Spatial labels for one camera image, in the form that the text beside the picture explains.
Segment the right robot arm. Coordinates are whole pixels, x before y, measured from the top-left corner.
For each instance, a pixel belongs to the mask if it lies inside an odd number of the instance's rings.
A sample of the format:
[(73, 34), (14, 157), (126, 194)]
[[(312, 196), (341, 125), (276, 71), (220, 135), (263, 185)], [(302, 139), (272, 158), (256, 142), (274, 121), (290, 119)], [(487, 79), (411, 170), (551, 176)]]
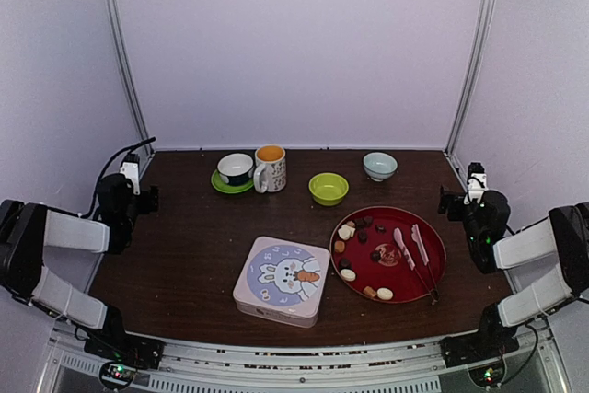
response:
[(580, 298), (588, 288), (588, 205), (556, 207), (540, 221), (507, 235), (511, 209), (498, 191), (440, 190), (438, 211), (462, 224), (470, 257), (484, 274), (508, 270), (552, 253), (558, 261), (521, 291), (486, 306), (476, 331), (446, 337), (440, 346), (448, 365), (513, 352), (519, 326)]

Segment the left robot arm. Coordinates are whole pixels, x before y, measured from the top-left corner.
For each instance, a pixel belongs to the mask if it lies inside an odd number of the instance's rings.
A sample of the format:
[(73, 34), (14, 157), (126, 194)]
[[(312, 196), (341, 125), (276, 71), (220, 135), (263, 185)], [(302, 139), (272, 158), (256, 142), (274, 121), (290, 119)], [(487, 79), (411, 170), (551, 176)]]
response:
[(98, 184), (98, 209), (88, 218), (43, 203), (1, 204), (1, 285), (85, 330), (113, 360), (126, 358), (132, 339), (120, 311), (85, 293), (81, 279), (102, 255), (120, 255), (139, 216), (158, 209), (159, 189), (138, 190), (121, 173)]

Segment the silver divided tin box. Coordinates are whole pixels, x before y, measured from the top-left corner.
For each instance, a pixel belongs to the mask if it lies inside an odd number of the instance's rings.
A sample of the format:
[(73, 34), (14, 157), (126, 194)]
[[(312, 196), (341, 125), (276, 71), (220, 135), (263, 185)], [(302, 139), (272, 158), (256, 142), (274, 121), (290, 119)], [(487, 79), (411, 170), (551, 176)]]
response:
[(247, 315), (303, 329), (312, 328), (318, 321), (321, 297), (311, 296), (303, 301), (299, 295), (271, 293), (267, 290), (234, 299), (237, 309)]

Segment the bunny tin lid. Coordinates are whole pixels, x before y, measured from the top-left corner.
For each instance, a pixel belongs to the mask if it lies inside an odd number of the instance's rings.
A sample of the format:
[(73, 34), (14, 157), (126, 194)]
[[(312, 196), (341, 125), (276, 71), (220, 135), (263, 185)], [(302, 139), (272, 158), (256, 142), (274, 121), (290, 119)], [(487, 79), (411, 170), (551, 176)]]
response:
[(271, 293), (322, 296), (329, 273), (327, 249), (274, 237), (257, 237), (233, 290), (233, 299)]

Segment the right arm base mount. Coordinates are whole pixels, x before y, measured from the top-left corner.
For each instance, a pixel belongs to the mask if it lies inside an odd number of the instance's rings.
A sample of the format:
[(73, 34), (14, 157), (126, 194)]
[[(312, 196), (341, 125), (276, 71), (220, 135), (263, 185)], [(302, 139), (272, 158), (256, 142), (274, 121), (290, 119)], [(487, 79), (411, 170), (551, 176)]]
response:
[(483, 343), (475, 334), (467, 334), (443, 338), (440, 348), (447, 368), (464, 365), (473, 384), (489, 390), (504, 381), (507, 372), (504, 357), (517, 351), (519, 343), (516, 338)]

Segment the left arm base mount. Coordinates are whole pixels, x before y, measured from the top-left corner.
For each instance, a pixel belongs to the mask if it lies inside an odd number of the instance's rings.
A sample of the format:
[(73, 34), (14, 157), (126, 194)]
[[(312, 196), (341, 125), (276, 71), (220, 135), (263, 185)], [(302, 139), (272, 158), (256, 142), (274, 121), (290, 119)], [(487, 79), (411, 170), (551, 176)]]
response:
[(130, 335), (121, 345), (89, 337), (84, 344), (86, 353), (105, 360), (98, 370), (98, 380), (110, 390), (129, 387), (142, 370), (156, 370), (163, 356), (164, 342)]

